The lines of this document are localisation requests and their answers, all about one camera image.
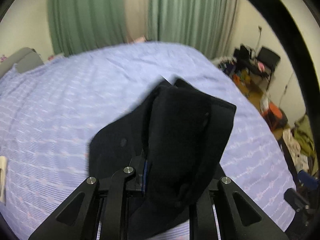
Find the purple floral bedspread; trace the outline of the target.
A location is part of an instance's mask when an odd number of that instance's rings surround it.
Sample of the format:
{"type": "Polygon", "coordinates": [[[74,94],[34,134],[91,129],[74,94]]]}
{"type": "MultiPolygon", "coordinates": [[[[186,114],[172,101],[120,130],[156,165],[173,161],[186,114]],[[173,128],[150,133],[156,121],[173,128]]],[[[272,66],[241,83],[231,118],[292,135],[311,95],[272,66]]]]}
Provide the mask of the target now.
{"type": "Polygon", "coordinates": [[[181,77],[236,105],[221,159],[224,173],[286,230],[295,212],[284,193],[295,187],[267,123],[229,77],[194,48],[123,44],[54,59],[1,79],[1,155],[8,159],[1,215],[19,239],[33,231],[88,175],[88,144],[131,110],[161,78],[181,77]]]}

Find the black keyboard stand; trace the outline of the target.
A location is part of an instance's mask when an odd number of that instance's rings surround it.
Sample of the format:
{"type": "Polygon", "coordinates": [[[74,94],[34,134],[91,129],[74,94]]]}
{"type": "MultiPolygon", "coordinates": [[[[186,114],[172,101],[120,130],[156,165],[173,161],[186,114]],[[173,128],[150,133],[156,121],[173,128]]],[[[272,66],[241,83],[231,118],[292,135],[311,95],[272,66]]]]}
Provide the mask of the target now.
{"type": "Polygon", "coordinates": [[[258,69],[254,63],[251,62],[251,50],[247,49],[243,44],[240,48],[235,48],[233,57],[235,58],[236,72],[248,69],[250,73],[257,74],[258,69]]]}

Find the green curtain left panel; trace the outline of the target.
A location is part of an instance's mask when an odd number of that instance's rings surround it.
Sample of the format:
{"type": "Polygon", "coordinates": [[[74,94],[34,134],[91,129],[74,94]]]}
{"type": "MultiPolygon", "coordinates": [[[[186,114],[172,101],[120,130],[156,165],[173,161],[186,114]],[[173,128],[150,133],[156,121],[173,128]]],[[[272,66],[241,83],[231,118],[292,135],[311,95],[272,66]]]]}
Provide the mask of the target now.
{"type": "Polygon", "coordinates": [[[124,0],[48,0],[53,51],[66,56],[126,41],[124,0]]]}

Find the green curtain panel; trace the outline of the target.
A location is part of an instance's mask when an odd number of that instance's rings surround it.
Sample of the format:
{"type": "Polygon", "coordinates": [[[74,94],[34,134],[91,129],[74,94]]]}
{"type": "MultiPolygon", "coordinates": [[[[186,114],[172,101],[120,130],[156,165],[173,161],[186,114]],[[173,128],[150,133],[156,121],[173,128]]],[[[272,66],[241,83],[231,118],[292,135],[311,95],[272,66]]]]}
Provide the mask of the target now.
{"type": "Polygon", "coordinates": [[[227,53],[238,0],[149,0],[147,39],[180,43],[208,59],[227,53]]]}
{"type": "Polygon", "coordinates": [[[126,41],[124,0],[48,0],[53,51],[66,56],[126,41]]]}

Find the black shelf rack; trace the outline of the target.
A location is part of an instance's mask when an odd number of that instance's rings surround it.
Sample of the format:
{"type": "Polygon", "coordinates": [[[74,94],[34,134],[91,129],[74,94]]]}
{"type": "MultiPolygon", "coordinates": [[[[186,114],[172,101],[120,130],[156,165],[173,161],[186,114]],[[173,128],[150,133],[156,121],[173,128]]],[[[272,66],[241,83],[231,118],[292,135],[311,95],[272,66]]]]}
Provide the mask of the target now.
{"type": "Polygon", "coordinates": [[[289,128],[283,130],[278,144],[296,187],[308,187],[308,175],[313,168],[313,159],[302,153],[301,145],[289,128]]]}

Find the green curtain right panel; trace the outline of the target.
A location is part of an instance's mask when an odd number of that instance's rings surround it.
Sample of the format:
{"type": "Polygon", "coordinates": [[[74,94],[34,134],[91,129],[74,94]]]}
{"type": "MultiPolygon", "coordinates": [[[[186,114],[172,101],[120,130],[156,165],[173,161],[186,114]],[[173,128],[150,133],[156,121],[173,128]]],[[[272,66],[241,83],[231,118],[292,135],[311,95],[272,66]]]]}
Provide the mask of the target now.
{"type": "Polygon", "coordinates": [[[147,39],[180,43],[208,59],[227,53],[238,0],[149,0],[147,39]]]}

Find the black pants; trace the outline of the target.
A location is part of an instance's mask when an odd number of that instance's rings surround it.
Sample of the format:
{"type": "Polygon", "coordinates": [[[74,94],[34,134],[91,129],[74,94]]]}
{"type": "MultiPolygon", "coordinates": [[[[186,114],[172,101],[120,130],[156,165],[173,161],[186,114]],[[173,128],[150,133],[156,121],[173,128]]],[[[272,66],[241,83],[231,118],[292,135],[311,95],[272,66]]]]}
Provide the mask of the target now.
{"type": "Polygon", "coordinates": [[[233,128],[236,106],[182,79],[161,80],[129,114],[89,144],[89,175],[112,176],[133,157],[148,160],[145,198],[133,203],[129,239],[147,239],[186,221],[209,185],[233,128]]]}

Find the black folding chair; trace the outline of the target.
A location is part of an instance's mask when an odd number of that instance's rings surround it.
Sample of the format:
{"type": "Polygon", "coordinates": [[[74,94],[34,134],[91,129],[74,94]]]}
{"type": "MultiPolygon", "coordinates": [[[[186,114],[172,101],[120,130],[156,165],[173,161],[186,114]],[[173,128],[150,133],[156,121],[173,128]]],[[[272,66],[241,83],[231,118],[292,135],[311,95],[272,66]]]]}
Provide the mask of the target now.
{"type": "Polygon", "coordinates": [[[268,79],[266,90],[268,90],[274,71],[280,62],[281,57],[269,48],[262,46],[255,59],[258,64],[261,63],[264,65],[264,73],[267,74],[265,77],[268,79]]]}

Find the red orange stool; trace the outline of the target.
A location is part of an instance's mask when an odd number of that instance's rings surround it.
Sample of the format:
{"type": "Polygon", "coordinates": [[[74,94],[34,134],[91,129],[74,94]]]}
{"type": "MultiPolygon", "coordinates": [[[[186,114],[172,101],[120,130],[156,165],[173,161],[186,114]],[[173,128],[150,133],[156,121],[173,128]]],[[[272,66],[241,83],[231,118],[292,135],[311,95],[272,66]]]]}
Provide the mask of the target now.
{"type": "Polygon", "coordinates": [[[274,103],[270,102],[268,104],[267,110],[262,112],[262,117],[268,124],[271,132],[279,128],[284,128],[288,119],[282,109],[278,108],[274,103]]]}

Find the grey headboard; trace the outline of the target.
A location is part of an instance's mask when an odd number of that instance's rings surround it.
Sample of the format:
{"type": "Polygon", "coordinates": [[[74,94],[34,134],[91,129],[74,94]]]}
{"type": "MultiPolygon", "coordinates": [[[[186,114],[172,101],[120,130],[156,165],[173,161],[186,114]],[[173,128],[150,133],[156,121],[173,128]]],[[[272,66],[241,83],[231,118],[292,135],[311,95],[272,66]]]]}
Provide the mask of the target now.
{"type": "Polygon", "coordinates": [[[1,63],[0,78],[2,78],[13,65],[16,65],[15,68],[17,72],[22,74],[43,64],[44,62],[35,49],[24,47],[16,51],[1,63]]]}

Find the pile of toys and bags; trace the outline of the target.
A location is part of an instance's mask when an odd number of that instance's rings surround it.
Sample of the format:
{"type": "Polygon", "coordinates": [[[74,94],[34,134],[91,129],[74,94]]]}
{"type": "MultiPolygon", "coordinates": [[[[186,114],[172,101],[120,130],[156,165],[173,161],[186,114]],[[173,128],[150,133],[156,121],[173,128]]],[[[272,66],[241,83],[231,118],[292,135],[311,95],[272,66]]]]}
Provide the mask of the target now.
{"type": "Polygon", "coordinates": [[[249,75],[249,70],[237,63],[236,58],[232,56],[216,57],[210,62],[226,74],[233,83],[242,91],[242,93],[250,93],[257,90],[257,86],[249,75]]]}

